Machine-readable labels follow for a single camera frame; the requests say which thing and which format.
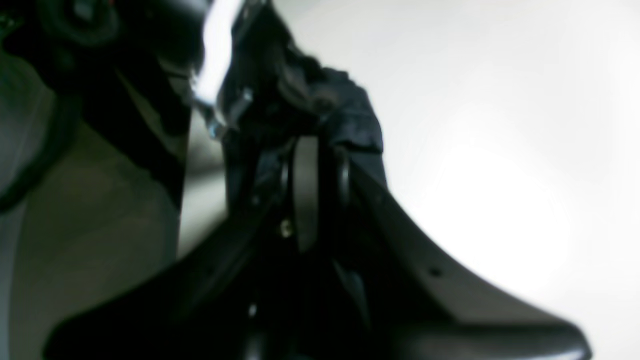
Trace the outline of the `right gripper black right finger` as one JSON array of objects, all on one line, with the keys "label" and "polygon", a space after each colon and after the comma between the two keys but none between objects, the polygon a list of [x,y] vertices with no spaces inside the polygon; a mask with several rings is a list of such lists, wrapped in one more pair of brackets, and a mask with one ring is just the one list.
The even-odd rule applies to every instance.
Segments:
[{"label": "right gripper black right finger", "polygon": [[490,284],[424,233],[343,146],[321,151],[331,257],[375,360],[589,360],[572,322]]}]

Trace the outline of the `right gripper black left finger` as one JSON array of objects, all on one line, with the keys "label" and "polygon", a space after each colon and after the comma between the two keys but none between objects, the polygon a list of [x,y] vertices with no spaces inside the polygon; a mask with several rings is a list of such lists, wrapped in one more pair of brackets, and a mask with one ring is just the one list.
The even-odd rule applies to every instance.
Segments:
[{"label": "right gripper black left finger", "polygon": [[317,360],[306,333],[304,255],[318,241],[319,141],[275,166],[177,264],[62,321],[45,360]]}]

